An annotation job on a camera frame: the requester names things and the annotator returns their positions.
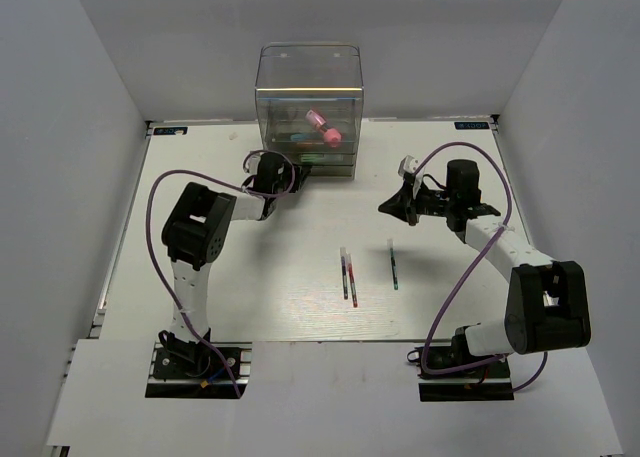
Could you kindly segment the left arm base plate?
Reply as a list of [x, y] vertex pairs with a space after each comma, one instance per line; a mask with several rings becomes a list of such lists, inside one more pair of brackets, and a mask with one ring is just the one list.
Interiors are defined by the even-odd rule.
[[[242, 395], [249, 383], [252, 345], [230, 343], [219, 345], [218, 349], [226, 358], [239, 395]], [[159, 343], [155, 344], [147, 378], [146, 398], [235, 400], [239, 395], [215, 353], [205, 357], [203, 363], [192, 364], [172, 355]]]

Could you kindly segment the clear plastic drawer organizer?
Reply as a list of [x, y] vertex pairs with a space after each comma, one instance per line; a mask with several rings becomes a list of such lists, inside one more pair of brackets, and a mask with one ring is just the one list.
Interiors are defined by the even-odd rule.
[[313, 176], [355, 176], [364, 107], [358, 46], [270, 43], [260, 52], [254, 95], [265, 149]]

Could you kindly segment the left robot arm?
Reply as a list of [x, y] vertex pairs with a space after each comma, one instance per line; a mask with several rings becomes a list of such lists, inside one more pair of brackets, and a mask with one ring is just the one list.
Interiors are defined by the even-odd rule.
[[211, 364], [208, 281], [230, 224], [266, 220], [280, 197], [301, 190], [312, 170], [309, 164], [292, 163], [272, 151], [250, 154], [243, 167], [247, 178], [238, 195], [188, 183], [161, 232], [173, 272], [174, 311], [170, 328], [159, 340], [191, 376], [202, 375]]

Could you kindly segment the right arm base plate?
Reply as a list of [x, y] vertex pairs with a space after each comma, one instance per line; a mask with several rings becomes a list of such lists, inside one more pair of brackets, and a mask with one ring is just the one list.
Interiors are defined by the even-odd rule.
[[423, 403], [493, 402], [514, 399], [511, 373], [505, 360], [444, 375], [431, 375], [420, 368], [422, 347], [407, 353], [407, 362], [418, 373], [419, 399]]

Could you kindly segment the green capped highlighter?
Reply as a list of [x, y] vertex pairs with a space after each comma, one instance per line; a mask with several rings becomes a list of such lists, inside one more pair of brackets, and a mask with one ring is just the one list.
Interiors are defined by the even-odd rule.
[[336, 164], [343, 161], [341, 154], [320, 154], [305, 153], [300, 155], [300, 162], [303, 164]]

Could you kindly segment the pink capped clip jar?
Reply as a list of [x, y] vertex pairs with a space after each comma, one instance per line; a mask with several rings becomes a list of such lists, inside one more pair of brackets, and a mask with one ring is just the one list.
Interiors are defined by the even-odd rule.
[[329, 142], [325, 142], [330, 147], [338, 147], [342, 143], [342, 134], [334, 127], [331, 127], [326, 119], [317, 111], [310, 109], [305, 114], [305, 120], [319, 134], [329, 137]]

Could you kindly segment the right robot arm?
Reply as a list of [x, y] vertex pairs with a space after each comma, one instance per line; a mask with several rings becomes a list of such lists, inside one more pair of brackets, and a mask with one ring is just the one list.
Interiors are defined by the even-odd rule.
[[500, 212], [482, 202], [479, 169], [472, 160], [447, 164], [446, 185], [430, 189], [418, 161], [405, 157], [398, 170], [400, 190], [379, 210], [414, 226], [421, 216], [443, 217], [460, 241], [477, 250], [506, 280], [502, 318], [463, 326], [442, 362], [423, 348], [420, 367], [428, 375], [477, 374], [494, 361], [520, 355], [580, 348], [591, 341], [587, 288], [582, 267], [556, 260], [512, 230]]

